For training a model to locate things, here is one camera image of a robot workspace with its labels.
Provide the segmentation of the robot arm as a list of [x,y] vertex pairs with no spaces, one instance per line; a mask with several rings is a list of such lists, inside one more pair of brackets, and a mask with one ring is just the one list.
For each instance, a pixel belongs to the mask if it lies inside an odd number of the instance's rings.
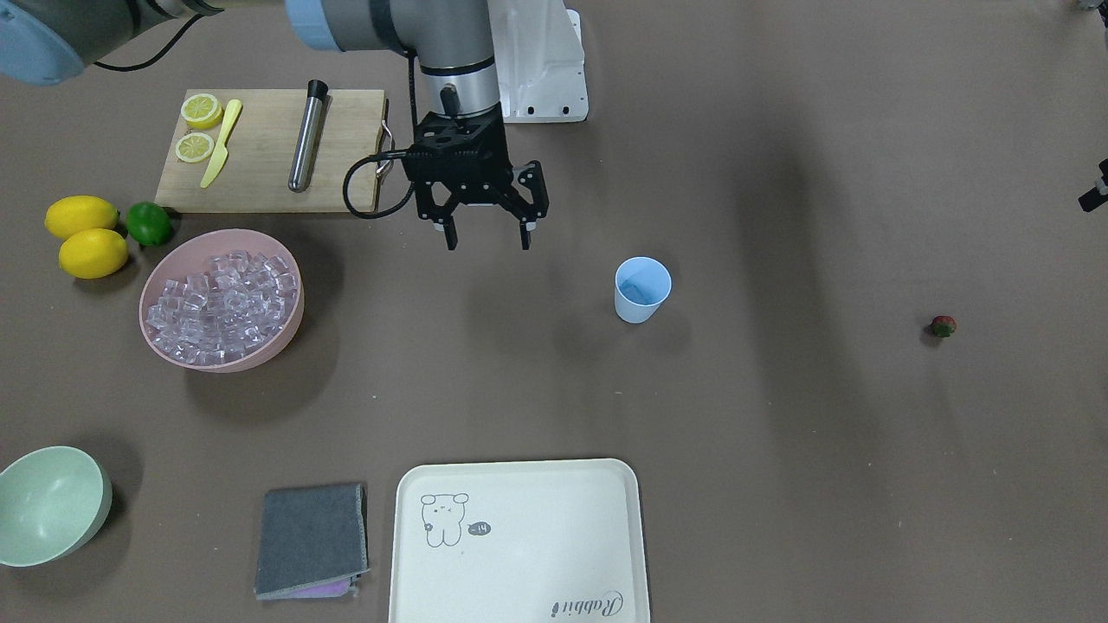
[[229,17],[218,50],[259,48],[265,35],[300,39],[334,52],[389,51],[407,63],[408,86],[423,80],[424,112],[409,103],[412,137],[404,147],[379,147],[357,159],[340,184],[343,208],[377,219],[390,210],[357,210],[351,185],[365,166],[398,163],[408,182],[404,201],[416,216],[458,246],[458,208],[504,210],[519,225],[521,247],[548,214],[537,161],[515,165],[501,109],[490,1],[4,1],[3,75],[54,86],[105,67],[119,74],[142,70],[107,63],[107,57],[163,24],[194,24]]

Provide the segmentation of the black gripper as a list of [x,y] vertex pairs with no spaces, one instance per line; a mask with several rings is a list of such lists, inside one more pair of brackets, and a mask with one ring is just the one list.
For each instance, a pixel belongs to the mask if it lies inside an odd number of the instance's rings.
[[416,213],[438,223],[448,251],[458,248],[452,214],[461,204],[494,204],[519,221],[521,248],[531,248],[531,233],[548,213],[548,194],[541,163],[513,166],[506,127],[500,111],[473,118],[447,118],[428,112],[416,124],[413,144],[403,159],[407,177],[416,183]]

